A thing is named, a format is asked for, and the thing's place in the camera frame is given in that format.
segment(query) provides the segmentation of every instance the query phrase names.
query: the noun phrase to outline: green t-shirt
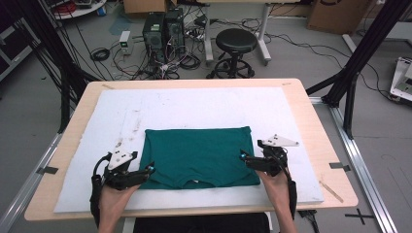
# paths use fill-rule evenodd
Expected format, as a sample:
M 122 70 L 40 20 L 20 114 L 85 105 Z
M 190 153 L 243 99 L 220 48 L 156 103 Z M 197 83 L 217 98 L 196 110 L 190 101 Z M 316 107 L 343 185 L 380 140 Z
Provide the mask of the green t-shirt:
M 257 185 L 254 170 L 239 159 L 253 154 L 251 128 L 146 131 L 140 169 L 154 161 L 155 172 L 140 188 L 194 189 Z

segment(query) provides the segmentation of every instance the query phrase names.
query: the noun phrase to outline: human hand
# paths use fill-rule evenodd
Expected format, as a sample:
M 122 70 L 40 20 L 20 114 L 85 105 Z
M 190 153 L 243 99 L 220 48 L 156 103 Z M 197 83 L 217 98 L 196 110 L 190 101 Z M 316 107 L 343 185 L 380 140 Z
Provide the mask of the human hand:
M 125 190 L 117 190 L 104 185 L 100 196 L 99 233 L 112 233 L 131 195 L 139 188 L 135 185 Z
M 266 189 L 267 196 L 273 206 L 289 205 L 288 178 L 284 172 L 272 177 L 264 172 L 256 171 Z
M 264 172 L 256 171 L 266 189 L 267 196 L 275 208 L 278 218 L 280 232 L 295 233 L 296 226 L 293 223 L 291 209 L 289 206 L 289 184 L 284 172 L 280 172 L 275 177 Z

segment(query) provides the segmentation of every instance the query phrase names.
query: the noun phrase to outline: electrical cable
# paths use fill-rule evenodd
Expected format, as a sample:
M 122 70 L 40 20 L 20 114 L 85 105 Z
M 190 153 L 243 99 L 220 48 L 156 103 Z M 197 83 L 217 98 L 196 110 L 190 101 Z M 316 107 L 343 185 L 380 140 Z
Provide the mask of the electrical cable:
M 43 8 L 44 8 L 44 9 L 46 9 L 46 8 L 48 7 L 44 1 L 41 1 L 41 4 L 43 5 Z M 60 12 L 57 12 L 57 13 L 52 14 L 51 11 L 46 11 L 46 14 L 49 16 L 49 19 L 52 21 L 53 25 L 58 26 L 58 25 L 60 24 L 60 23 L 57 21 L 57 19 L 56 19 L 56 15 L 58 15 L 59 18 L 61 18 L 61 13 L 60 13 Z M 67 48 L 69 49 L 69 52 L 71 53 L 71 55 L 72 55 L 73 59 L 75 60 L 76 64 L 77 64 L 78 66 L 80 66 L 79 59 L 77 58 L 76 53 L 74 52 L 74 46 L 73 46 L 73 44 L 72 44 L 71 41 L 70 41 L 70 37 L 68 36 L 66 27 L 64 26 L 63 23 L 61 23 L 61 25 L 62 25 L 62 27 L 58 27 L 58 28 L 62 28 L 62 29 L 63 29 L 63 31 L 60 31 L 60 32 L 61 32 L 61 35 L 62 35 L 63 39 L 65 40 L 65 43 L 66 43 L 66 45 L 67 45 Z
M 234 26 L 238 26 L 240 29 L 245 29 L 245 28 L 243 28 L 242 21 L 239 21 L 239 22 L 236 22 L 236 21 L 221 21 L 220 19 L 218 19 L 216 22 L 224 24 L 224 25 L 234 25 Z
M 246 23 L 249 23 L 249 22 L 251 22 L 251 21 L 256 21 L 256 22 L 257 22 L 257 26 L 249 26 L 249 25 L 246 25 Z M 256 30 L 257 30 L 258 28 L 260 28 L 260 21 L 259 21 L 257 18 L 244 18 L 244 19 L 242 19 L 242 26 L 243 26 L 244 28 L 249 29 L 250 31 L 255 31 L 255 32 L 256 32 Z
M 61 93 L 61 124 L 58 132 L 62 132 L 70 119 L 70 109 L 73 109 L 71 103 L 78 104 L 87 82 L 96 78 L 80 68 L 74 51 L 64 45 L 52 25 L 54 17 L 50 17 L 49 9 L 44 6 L 43 1 L 16 0 L 6 6 L 6 11 L 15 21 L 23 17 L 41 41 L 39 45 L 21 22 L 16 23 L 17 30 L 33 49 Z
M 329 50 L 334 50 L 334 51 L 340 53 L 340 54 L 343 55 L 343 56 L 350 57 L 349 55 L 343 53 L 342 51 L 337 50 L 337 49 L 332 48 L 332 47 L 329 47 L 329 46 L 322 46 L 322 45 L 315 45 L 315 46 L 313 46 L 313 45 L 309 45 L 309 44 L 307 44 L 307 43 L 300 43 L 300 44 L 299 44 L 299 43 L 295 43 L 295 42 L 294 42 L 288 35 L 286 35 L 286 34 L 282 34 L 282 35 L 270 35 L 270 34 L 266 34 L 266 36 L 269 37 L 270 39 L 271 39 L 271 38 L 280 38 L 280 39 L 282 39 L 282 40 L 284 40 L 284 41 L 286 41 L 286 42 L 288 42 L 288 43 L 290 43 L 290 44 L 292 44 L 292 45 L 294 45 L 294 46 L 302 47 L 302 48 L 308 48 L 308 49 L 310 49 L 313 53 L 315 53 L 315 54 L 317 54 L 317 55 L 331 57 L 331 58 L 333 58 L 333 59 L 337 62 L 337 64 L 339 65 L 340 68 L 343 68 L 343 67 L 342 67 L 342 65 L 340 64 L 339 60 L 338 60 L 335 56 L 330 55 L 330 54 L 320 53 L 320 52 L 318 52 L 318 51 L 315 51 L 314 48 L 327 48 L 327 49 L 329 49 Z M 378 74 L 378 72 L 376 71 L 376 69 L 375 69 L 372 65 L 370 65 L 369 63 L 366 63 L 366 65 L 367 65 L 368 67 L 370 67 L 370 68 L 372 69 L 372 71 L 375 73 L 375 76 L 376 76 L 376 88 L 370 87 L 370 86 L 367 84 L 367 82 L 366 82 L 363 74 L 360 74 L 360 76 L 362 77 L 362 80 L 363 80 L 365 86 L 366 86 L 368 89 L 371 89 L 371 90 L 374 90 L 374 91 L 378 91 L 383 97 L 385 97 L 385 99 L 394 102 L 394 99 L 391 97 L 391 94 L 390 94 L 389 91 L 380 89 L 380 87 L 379 87 L 380 77 L 379 77 L 379 74 Z
M 178 80 L 180 78 L 179 74 L 174 71 L 166 72 L 166 80 Z
M 270 9 L 269 15 L 272 15 L 272 12 L 273 12 L 273 11 L 280 9 L 280 8 L 283 7 L 283 6 L 284 6 L 284 4 L 280 4 L 280 3 L 278 3 L 278 4 L 273 4 L 272 9 Z
M 281 13 L 280 15 L 276 15 L 276 16 L 273 16 L 273 17 L 281 17 L 281 16 L 284 16 L 284 15 L 286 15 L 287 13 L 293 11 L 296 7 L 297 7 L 297 5 L 294 5 L 294 6 L 293 6 L 290 10 L 288 10 L 287 12 Z
M 53 21 L 53 23 L 54 23 L 55 25 L 58 25 L 58 24 L 59 24 L 59 22 L 56 20 L 56 18 L 55 18 L 54 15 L 51 15 L 49 11 L 45 11 L 45 12 L 49 15 L 49 17 L 51 18 L 51 20 Z M 62 28 L 62 30 L 60 30 L 61 35 L 62 35 L 62 38 L 64 39 L 64 41 L 65 41 L 65 43 L 66 43 L 66 47 L 67 47 L 67 48 L 69 49 L 69 51 L 72 53 L 72 57 L 73 57 L 73 59 L 75 60 L 76 64 L 80 67 L 79 58 L 77 57 L 77 56 L 79 56 L 79 57 L 82 59 L 82 61 L 85 63 L 85 65 L 86 65 L 96 76 L 100 77 L 101 80 L 107 81 L 107 80 L 105 79 L 105 77 L 101 74 L 101 72 L 99 72 L 100 74 L 97 74 L 97 73 L 94 71 L 94 69 L 90 67 L 90 65 L 88 64 L 88 62 L 82 57 L 82 55 L 79 53 L 79 51 L 78 51 L 78 50 L 76 49 L 76 47 L 73 45 L 73 43 L 72 43 L 71 40 L 70 40 L 69 34 L 68 34 L 68 32 L 67 32 L 67 29 L 66 29 L 64 23 L 61 25 L 60 28 Z
M 91 51 L 90 59 L 93 61 L 104 61 L 110 56 L 110 51 L 106 48 L 97 48 Z
M 372 13 L 373 9 L 375 9 L 377 4 L 374 4 L 373 7 L 370 9 L 370 11 L 367 13 L 366 17 L 363 20 L 363 29 L 360 29 L 357 31 L 357 34 L 360 36 L 364 36 L 364 34 L 366 33 L 367 29 L 366 29 L 366 20 L 369 18 L 370 13 Z
M 190 10 L 191 10 L 191 6 L 189 6 L 188 12 L 184 15 L 183 21 L 185 21 L 185 18 L 186 18 L 188 15 L 190 15 L 190 16 L 191 16 L 191 21 L 190 21 L 189 23 L 193 22 L 193 21 L 194 21 L 194 16 L 193 16 L 192 14 L 193 14 L 194 12 L 197 12 L 197 13 L 195 14 L 195 16 L 197 16 L 199 12 L 203 14 L 203 11 L 202 11 L 201 9 L 202 9 L 202 7 L 199 6 L 199 7 L 197 7 L 196 9 L 194 9 L 193 11 L 190 11 Z
M 316 221 L 316 218 L 315 218 L 315 213 L 316 212 L 317 211 L 315 211 L 315 210 L 298 211 L 298 213 L 300 214 L 301 217 L 306 218 L 311 223 L 314 232 L 315 233 L 320 233 L 318 222 Z
M 196 70 L 197 68 L 199 68 L 200 64 L 200 59 L 190 52 L 184 59 L 181 60 L 180 67 L 185 70 Z
M 129 80 L 136 80 L 136 78 L 138 76 L 141 76 L 142 74 L 144 74 L 144 69 L 145 68 L 142 68 L 142 67 L 143 67 L 143 65 L 146 61 L 146 57 L 147 57 L 146 52 L 145 52 L 145 56 L 144 56 L 144 58 L 143 58 L 143 60 L 142 60 L 142 62 L 139 66 L 138 65 L 131 65 L 131 66 L 127 66 L 127 67 L 120 67 L 119 66 L 119 61 L 116 61 L 116 57 L 118 56 L 119 51 L 120 51 L 120 49 L 118 49 L 116 52 L 114 52 L 114 55 L 112 57 L 113 66 L 116 67 L 119 71 L 121 71 L 120 75 L 117 75 L 117 76 L 114 77 L 115 80 L 119 80 L 122 77 L 127 77 Z M 126 70 L 126 69 L 131 68 L 131 67 L 137 67 L 138 69 L 137 69 L 137 71 L 127 71 Z
M 79 25 L 77 24 L 76 21 L 74 21 L 74 24 L 75 24 L 76 29 L 77 29 L 77 31 L 78 31 L 78 33 L 79 33 L 79 35 L 80 35 L 80 37 L 81 37 L 81 39 L 82 39 L 82 41 L 83 41 L 83 44 L 84 44 L 85 47 L 86 47 L 86 50 L 87 50 L 89 56 L 91 57 L 91 51 L 90 51 L 90 49 L 88 48 L 88 45 L 87 45 L 87 43 L 86 43 L 86 41 L 85 41 L 85 38 L 83 37 L 83 34 L 82 34 L 82 32 L 81 32 L 81 30 L 80 30 L 80 28 L 79 28 Z M 94 61 L 94 60 L 92 60 L 92 61 L 93 61 L 94 67 L 96 68 L 97 72 L 100 74 L 100 78 L 101 78 L 102 80 L 104 80 L 104 81 L 107 81 L 107 80 L 105 79 L 104 75 L 102 74 L 102 72 L 100 71 L 100 69 L 98 68 L 98 66 L 97 66 L 97 64 L 96 64 L 96 61 Z M 99 62 L 99 63 L 106 69 L 106 71 L 108 72 L 109 76 L 110 76 L 110 77 L 112 78 L 112 80 L 113 80 L 114 78 L 113 78 L 112 74 L 108 71 L 107 67 L 106 67 L 103 63 L 101 63 L 101 62 Z

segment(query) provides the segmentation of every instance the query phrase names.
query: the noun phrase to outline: white paper sheet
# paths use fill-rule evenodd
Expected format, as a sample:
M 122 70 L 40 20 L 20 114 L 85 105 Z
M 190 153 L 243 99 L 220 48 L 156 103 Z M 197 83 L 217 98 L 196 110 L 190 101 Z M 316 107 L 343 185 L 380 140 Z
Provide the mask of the white paper sheet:
M 275 133 L 299 142 L 288 150 L 297 182 L 297 203 L 324 201 L 292 112 L 279 87 L 106 90 L 99 97 L 80 145 L 70 163 L 56 213 L 89 212 L 90 177 L 96 162 L 117 143 L 139 155 L 146 129 L 230 128 L 250 126 L 255 155 L 258 139 Z M 102 164 L 99 174 L 103 174 Z M 127 210 L 270 205 L 263 184 L 197 190 L 138 190 Z

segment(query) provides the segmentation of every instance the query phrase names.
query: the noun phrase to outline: floor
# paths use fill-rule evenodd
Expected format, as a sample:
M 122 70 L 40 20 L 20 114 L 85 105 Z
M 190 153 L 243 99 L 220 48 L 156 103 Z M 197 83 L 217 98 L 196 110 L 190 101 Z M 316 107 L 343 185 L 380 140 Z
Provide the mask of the floor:
M 142 19 L 127 20 L 122 17 L 121 9 L 108 8 L 107 12 L 105 17 L 91 14 L 63 22 L 71 41 L 89 64 L 92 63 L 88 59 L 76 23 L 92 50 L 100 47 L 109 48 L 119 38 L 119 32 L 125 29 L 129 29 L 133 36 L 141 35 L 144 23 Z M 244 57 L 254 68 L 256 78 L 299 78 L 307 88 L 341 70 L 340 66 L 343 66 L 348 58 L 336 50 L 350 55 L 341 36 L 307 30 L 305 24 L 306 19 L 298 17 L 275 17 L 268 21 L 267 32 L 279 36 L 273 37 L 270 42 L 268 40 L 267 46 L 272 61 L 264 66 L 258 51 Z M 227 25 L 214 24 L 212 37 L 226 27 Z M 286 38 L 282 35 L 288 35 L 298 44 L 334 48 L 336 50 L 313 47 L 313 50 L 332 55 L 336 59 L 315 54 L 309 48 L 292 45 L 281 39 L 280 37 Z M 361 40 L 359 35 L 352 38 L 355 43 Z M 219 50 L 216 51 L 215 60 L 219 55 Z M 210 73 L 213 64 L 207 66 L 202 52 L 197 50 L 195 53 L 202 60 L 200 67 L 190 71 L 180 69 L 180 79 L 205 79 Z M 395 71 L 395 61 L 400 56 L 412 57 L 411 46 L 404 41 L 386 41 L 369 61 L 379 75 L 379 83 L 370 67 L 365 67 L 362 71 L 362 77 L 359 77 L 357 85 L 353 134 L 397 232 L 409 232 L 412 228 L 412 221 L 407 220 L 412 215 L 412 170 L 409 169 L 409 165 L 412 164 L 412 111 L 410 107 L 391 102 L 366 86 L 367 84 L 376 88 L 379 84 L 380 89 L 388 90 Z M 140 64 L 143 57 L 143 44 L 135 43 L 133 54 L 125 57 L 119 64 L 122 67 Z M 104 61 L 103 64 L 113 77 L 126 79 L 118 76 L 120 71 L 111 66 L 110 60 Z M 97 67 L 102 73 L 105 72 L 100 64 L 97 64 Z M 91 73 L 91 68 L 83 68 Z M 327 89 L 323 89 L 312 96 L 323 96 L 326 93 Z M 0 213 L 5 213 L 59 128 L 60 99 L 52 80 L 33 54 L 0 83 L 0 97 L 0 148 L 3 151 L 0 156 L 0 170 L 3 172 L 3 176 L 0 176 L 0 184 L 3 187 Z M 343 112 L 344 99 L 341 102 Z M 350 165 L 328 108 L 323 105 L 314 107 L 341 162 Z M 359 197 L 359 204 L 355 208 L 317 210 L 316 220 L 320 231 L 380 232 L 353 169 L 347 172 L 347 175 Z M 272 220 L 275 222 L 273 232 L 278 232 L 273 215 Z M 295 222 L 299 232 L 313 231 L 306 218 L 296 216 Z M 93 232 L 96 229 L 92 219 L 29 222 L 20 216 L 10 232 L 55 232 L 56 227 L 59 232 Z M 122 232 L 121 223 L 116 232 Z

